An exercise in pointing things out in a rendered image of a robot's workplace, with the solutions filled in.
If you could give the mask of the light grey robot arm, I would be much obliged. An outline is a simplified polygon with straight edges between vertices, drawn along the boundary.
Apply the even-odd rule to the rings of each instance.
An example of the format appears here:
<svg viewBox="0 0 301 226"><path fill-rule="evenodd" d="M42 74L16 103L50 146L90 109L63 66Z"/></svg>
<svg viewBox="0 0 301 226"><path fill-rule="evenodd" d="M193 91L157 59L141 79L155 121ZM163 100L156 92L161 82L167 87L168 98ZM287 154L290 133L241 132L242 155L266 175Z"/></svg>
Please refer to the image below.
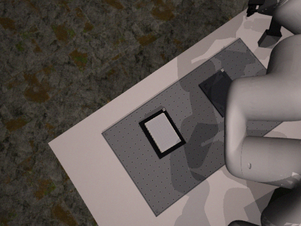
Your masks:
<svg viewBox="0 0 301 226"><path fill-rule="evenodd" d="M281 27L294 35L277 43ZM280 0L257 43L272 49L267 71L228 86L224 162L234 177L293 190L262 211L261 226L301 226L301 139L247 135L248 121L301 121L301 0Z"/></svg>

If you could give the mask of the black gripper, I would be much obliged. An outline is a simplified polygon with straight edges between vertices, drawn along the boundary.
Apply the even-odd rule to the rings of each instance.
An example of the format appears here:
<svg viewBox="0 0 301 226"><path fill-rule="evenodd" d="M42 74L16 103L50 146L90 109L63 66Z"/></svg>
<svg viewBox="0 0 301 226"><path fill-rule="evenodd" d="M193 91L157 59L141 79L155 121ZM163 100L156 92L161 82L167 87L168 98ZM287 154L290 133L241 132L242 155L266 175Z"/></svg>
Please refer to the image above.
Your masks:
<svg viewBox="0 0 301 226"><path fill-rule="evenodd" d="M246 11L247 17L254 13L259 13L267 16L272 16L275 6L280 0L249 0L248 9ZM256 9L256 7L258 9Z"/></svg>

